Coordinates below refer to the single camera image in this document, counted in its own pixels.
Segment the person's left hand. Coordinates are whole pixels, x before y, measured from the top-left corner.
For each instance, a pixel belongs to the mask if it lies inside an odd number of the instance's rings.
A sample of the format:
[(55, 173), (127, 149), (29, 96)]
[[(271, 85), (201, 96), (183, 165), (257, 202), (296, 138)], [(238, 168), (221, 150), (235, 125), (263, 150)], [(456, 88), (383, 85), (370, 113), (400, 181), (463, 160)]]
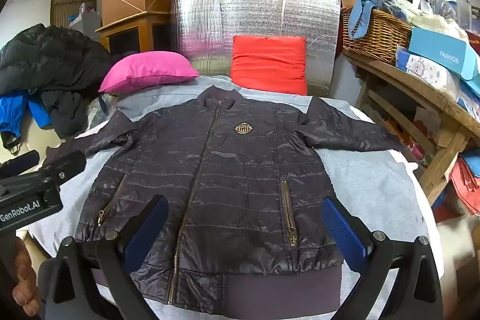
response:
[(29, 317), (38, 315), (41, 309), (41, 293), (37, 286), (37, 276), (24, 242), (16, 237), (16, 274), (18, 283), (12, 296)]

